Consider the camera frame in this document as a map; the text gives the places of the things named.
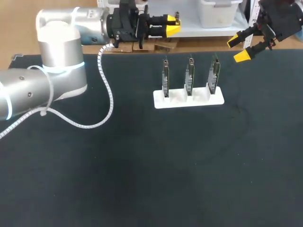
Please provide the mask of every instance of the plastic bin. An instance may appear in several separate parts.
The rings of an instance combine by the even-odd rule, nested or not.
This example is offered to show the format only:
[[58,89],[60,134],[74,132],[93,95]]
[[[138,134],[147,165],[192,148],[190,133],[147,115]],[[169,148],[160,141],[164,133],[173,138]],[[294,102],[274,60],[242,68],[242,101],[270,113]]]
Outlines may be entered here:
[[202,27],[230,27],[243,0],[198,0]]

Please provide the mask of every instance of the black tablecloth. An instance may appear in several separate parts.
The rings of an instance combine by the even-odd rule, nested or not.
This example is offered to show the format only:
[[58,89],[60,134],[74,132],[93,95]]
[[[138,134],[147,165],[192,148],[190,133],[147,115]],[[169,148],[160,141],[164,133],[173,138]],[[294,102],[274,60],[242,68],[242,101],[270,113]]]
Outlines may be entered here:
[[[165,55],[104,55],[115,106],[75,128],[38,113],[0,140],[1,227],[303,225],[303,51],[234,63],[217,53],[225,104],[154,108]],[[213,53],[194,53],[195,87]],[[167,55],[182,88],[190,54]],[[41,64],[19,57],[12,68]],[[89,88],[52,107],[82,124],[109,107],[95,55]],[[3,130],[15,119],[0,122]]]

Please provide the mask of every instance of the white stand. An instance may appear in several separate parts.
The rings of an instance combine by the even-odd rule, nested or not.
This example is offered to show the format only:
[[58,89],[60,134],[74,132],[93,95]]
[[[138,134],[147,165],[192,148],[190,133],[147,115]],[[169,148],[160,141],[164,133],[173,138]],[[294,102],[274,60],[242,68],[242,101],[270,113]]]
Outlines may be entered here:
[[183,89],[169,90],[169,97],[164,97],[163,89],[153,92],[153,99],[156,109],[203,106],[203,105],[222,105],[224,97],[219,87],[216,88],[214,95],[210,94],[208,83],[206,87],[193,88],[193,95],[188,96],[184,85]]

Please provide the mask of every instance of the white shelf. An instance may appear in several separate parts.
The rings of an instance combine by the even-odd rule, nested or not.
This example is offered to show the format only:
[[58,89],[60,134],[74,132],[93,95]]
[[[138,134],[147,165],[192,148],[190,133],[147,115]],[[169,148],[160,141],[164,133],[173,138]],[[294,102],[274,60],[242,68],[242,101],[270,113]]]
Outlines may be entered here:
[[235,19],[231,27],[203,28],[197,9],[197,0],[149,0],[149,14],[162,16],[180,13],[181,32],[173,37],[205,37],[205,36],[234,36],[238,31],[248,28],[244,14],[237,9]]

